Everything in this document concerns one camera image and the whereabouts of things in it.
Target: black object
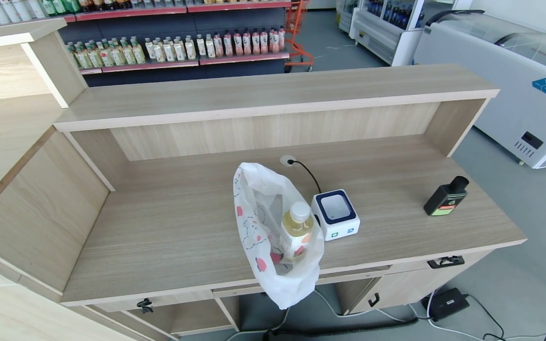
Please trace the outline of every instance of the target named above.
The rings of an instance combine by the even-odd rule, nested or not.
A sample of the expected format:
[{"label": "black object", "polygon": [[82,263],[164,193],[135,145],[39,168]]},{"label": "black object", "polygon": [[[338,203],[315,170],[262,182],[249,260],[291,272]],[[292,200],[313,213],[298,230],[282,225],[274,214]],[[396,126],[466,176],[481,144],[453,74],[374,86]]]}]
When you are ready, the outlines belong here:
[{"label": "black object", "polygon": [[463,265],[464,259],[462,256],[451,256],[451,257],[442,257],[440,261],[430,260],[427,261],[427,264],[431,269],[441,269],[448,268],[448,266]]},{"label": "black object", "polygon": [[446,15],[449,15],[449,14],[470,14],[470,13],[483,14],[485,13],[485,11],[483,9],[452,9],[449,11],[441,11],[437,13],[436,15],[434,15],[433,17],[431,17],[431,19],[427,20],[427,23],[425,24],[425,26],[431,26],[431,24],[433,24],[434,22],[437,22],[443,17],[446,17]]},{"label": "black object", "polygon": [[451,183],[442,184],[423,207],[428,215],[450,214],[466,197],[464,188],[469,184],[466,177],[455,177]]},{"label": "black object", "polygon": [[[423,298],[420,303],[427,309],[429,297]],[[469,302],[461,294],[461,291],[454,288],[433,296],[431,307],[429,308],[429,316],[433,322],[437,322],[466,308],[469,308]]]},{"label": "black object", "polygon": [[153,313],[153,308],[149,307],[151,304],[153,304],[153,302],[151,302],[149,298],[145,298],[144,300],[138,302],[136,306],[140,308],[140,311],[143,314],[146,314],[146,313]]},{"label": "black object", "polygon": [[381,301],[381,296],[379,295],[379,293],[375,293],[374,294],[374,302],[372,302],[372,300],[368,300],[368,304],[370,305],[370,308],[372,308],[373,306],[375,306],[380,301]]}]

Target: plastic bag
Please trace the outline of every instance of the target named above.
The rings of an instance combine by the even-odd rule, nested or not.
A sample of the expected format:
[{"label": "plastic bag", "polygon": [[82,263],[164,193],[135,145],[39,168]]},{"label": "plastic bag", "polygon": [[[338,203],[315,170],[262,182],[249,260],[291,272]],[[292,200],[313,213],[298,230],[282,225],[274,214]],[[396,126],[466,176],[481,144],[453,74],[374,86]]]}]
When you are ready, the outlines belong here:
[{"label": "plastic bag", "polygon": [[280,234],[283,213],[305,199],[287,177],[248,162],[233,177],[233,196],[241,245],[256,280],[280,309],[297,304],[315,289],[323,233],[315,221],[305,251],[295,259],[284,256]]}]

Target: black handle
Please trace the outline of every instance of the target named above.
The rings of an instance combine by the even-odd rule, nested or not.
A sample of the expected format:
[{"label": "black handle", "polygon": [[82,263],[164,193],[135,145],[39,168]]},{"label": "black handle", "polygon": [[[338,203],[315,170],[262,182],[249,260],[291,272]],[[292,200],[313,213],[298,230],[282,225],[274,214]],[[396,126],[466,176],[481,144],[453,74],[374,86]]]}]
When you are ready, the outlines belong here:
[{"label": "black handle", "polygon": [[146,313],[153,313],[153,308],[149,307],[153,302],[149,300],[149,298],[145,298],[144,300],[141,300],[136,304],[138,308],[140,308],[140,311],[143,312],[143,314]]},{"label": "black handle", "polygon": [[431,269],[441,269],[441,268],[448,268],[449,266],[463,265],[464,259],[462,256],[442,257],[439,259],[439,262],[430,260],[430,261],[427,261],[427,264],[431,266]]},{"label": "black handle", "polygon": [[375,293],[374,298],[375,298],[374,302],[372,302],[372,300],[368,300],[368,304],[370,305],[370,307],[375,306],[378,302],[381,301],[381,296],[379,296],[379,293]]}]

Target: white wall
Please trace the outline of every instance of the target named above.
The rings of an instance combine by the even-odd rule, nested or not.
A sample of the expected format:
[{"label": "white wall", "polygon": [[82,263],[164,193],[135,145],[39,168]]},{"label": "white wall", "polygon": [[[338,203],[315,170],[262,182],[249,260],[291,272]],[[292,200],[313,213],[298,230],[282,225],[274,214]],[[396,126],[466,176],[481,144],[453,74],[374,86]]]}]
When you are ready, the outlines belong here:
[{"label": "white wall", "polygon": [[546,0],[473,0],[471,8],[546,32]]}]

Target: juice bottle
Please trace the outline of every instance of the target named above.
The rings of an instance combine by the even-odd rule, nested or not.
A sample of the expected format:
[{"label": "juice bottle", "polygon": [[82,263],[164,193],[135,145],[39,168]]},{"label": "juice bottle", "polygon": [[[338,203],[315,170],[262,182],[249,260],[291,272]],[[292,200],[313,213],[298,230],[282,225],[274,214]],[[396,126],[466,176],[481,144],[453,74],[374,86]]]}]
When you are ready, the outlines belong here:
[{"label": "juice bottle", "polygon": [[298,257],[305,251],[313,224],[310,207],[303,201],[295,202],[290,210],[283,214],[280,243],[286,257]]}]

